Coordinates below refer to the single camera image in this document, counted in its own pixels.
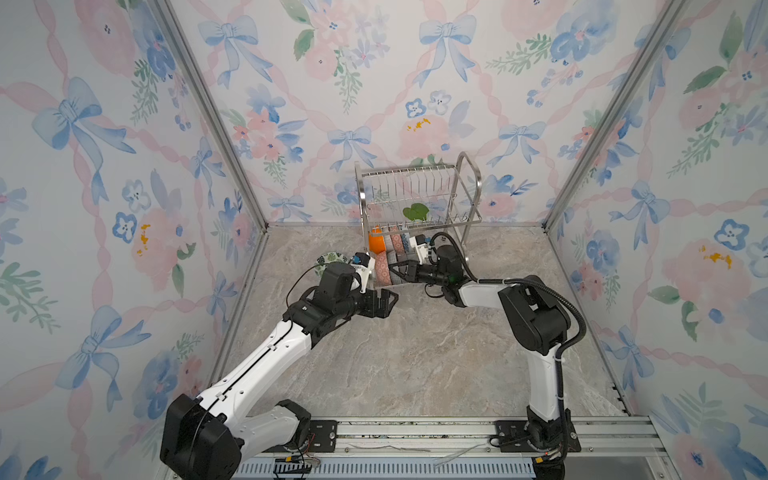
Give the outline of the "black white floral bowl front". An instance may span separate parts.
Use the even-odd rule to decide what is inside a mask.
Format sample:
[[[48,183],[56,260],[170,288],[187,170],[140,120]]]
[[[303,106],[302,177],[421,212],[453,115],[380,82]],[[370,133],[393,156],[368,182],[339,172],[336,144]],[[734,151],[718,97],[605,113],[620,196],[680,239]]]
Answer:
[[[392,284],[386,251],[382,251],[376,255],[375,276],[379,286],[389,286]]]

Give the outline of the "black white floral bowl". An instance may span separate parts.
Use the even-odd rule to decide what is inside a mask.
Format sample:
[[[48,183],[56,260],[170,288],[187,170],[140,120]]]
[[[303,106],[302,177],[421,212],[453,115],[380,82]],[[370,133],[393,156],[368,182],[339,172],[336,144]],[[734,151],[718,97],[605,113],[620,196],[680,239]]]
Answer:
[[[401,235],[397,231],[395,231],[394,233],[390,234],[390,238],[391,238],[391,242],[395,252],[399,254],[404,254],[405,248],[404,248]]]
[[[382,251],[376,255],[375,276],[379,286],[389,286],[392,284],[386,251]]]

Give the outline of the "white bowl orange outside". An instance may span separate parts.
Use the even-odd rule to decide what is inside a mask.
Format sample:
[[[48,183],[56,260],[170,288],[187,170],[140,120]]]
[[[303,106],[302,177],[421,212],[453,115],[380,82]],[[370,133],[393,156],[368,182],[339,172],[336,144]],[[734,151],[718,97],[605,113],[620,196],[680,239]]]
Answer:
[[[386,237],[380,227],[374,227],[368,234],[369,251],[375,255],[385,253],[388,249]]]

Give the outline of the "stainless steel dish rack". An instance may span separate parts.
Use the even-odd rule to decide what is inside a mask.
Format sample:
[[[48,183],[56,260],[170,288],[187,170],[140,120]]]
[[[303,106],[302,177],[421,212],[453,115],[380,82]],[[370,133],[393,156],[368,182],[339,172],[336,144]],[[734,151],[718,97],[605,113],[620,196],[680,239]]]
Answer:
[[[377,246],[393,250],[393,235],[412,239],[445,231],[463,245],[471,227],[483,220],[483,176],[465,152],[453,162],[422,160],[381,168],[357,163],[354,173],[362,251],[371,256],[377,255]]]

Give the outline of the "green leaf pattern bowl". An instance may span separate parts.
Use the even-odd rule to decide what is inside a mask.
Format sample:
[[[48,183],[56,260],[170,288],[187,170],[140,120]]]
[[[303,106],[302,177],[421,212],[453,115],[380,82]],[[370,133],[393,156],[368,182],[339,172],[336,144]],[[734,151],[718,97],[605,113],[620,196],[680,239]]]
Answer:
[[[316,265],[314,267],[314,271],[317,274],[318,277],[321,277],[325,269],[332,263],[347,263],[348,257],[340,252],[327,252],[323,255],[321,255],[316,260]]]

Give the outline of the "dark blue flower bowl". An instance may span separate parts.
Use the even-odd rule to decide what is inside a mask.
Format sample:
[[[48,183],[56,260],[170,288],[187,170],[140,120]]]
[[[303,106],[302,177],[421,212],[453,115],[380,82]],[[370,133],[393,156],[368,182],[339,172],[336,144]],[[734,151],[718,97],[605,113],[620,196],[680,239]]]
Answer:
[[[406,281],[403,279],[403,275],[405,274],[406,267],[401,265],[401,262],[407,261],[408,256],[405,253],[399,254],[395,251],[392,251],[387,253],[387,257],[392,285],[405,284]]]

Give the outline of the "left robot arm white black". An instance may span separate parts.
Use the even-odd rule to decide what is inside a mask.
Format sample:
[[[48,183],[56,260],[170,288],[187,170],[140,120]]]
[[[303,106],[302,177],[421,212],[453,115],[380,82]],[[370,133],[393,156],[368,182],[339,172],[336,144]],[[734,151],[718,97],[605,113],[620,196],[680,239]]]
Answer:
[[[251,416],[286,370],[355,316],[385,319],[399,297],[370,289],[359,265],[332,263],[290,303],[266,339],[196,397],[178,396],[165,416],[159,458],[182,479],[230,479],[240,464],[276,447],[305,449],[311,415],[291,400]]]

